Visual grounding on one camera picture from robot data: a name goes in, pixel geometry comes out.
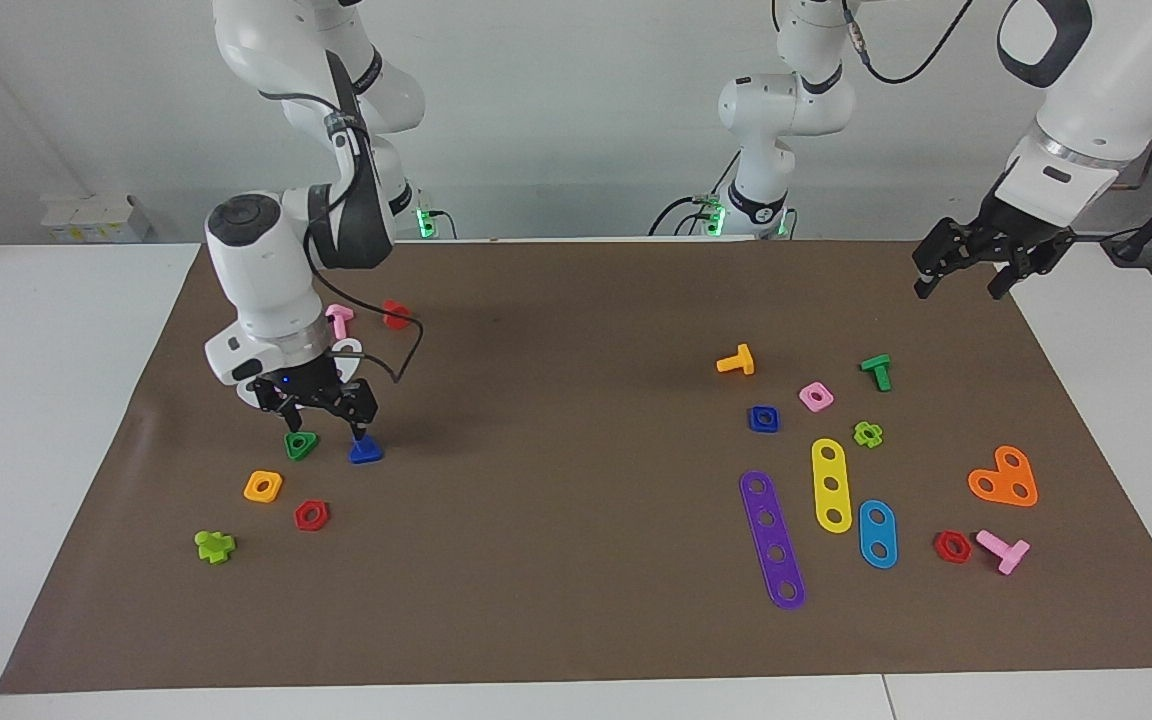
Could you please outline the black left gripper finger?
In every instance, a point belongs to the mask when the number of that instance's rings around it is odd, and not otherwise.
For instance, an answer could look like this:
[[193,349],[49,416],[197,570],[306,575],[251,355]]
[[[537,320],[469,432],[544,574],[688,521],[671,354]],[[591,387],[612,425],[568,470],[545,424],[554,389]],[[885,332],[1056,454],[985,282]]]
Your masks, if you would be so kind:
[[918,300],[929,300],[938,283],[948,274],[948,252],[943,250],[916,250],[911,255],[918,279],[914,283]]
[[1011,291],[1011,287],[1024,281],[1028,275],[1029,260],[1025,256],[1015,256],[1015,258],[1006,260],[1000,266],[1000,270],[998,270],[996,275],[987,285],[990,296],[992,300],[1005,300],[1007,293]]

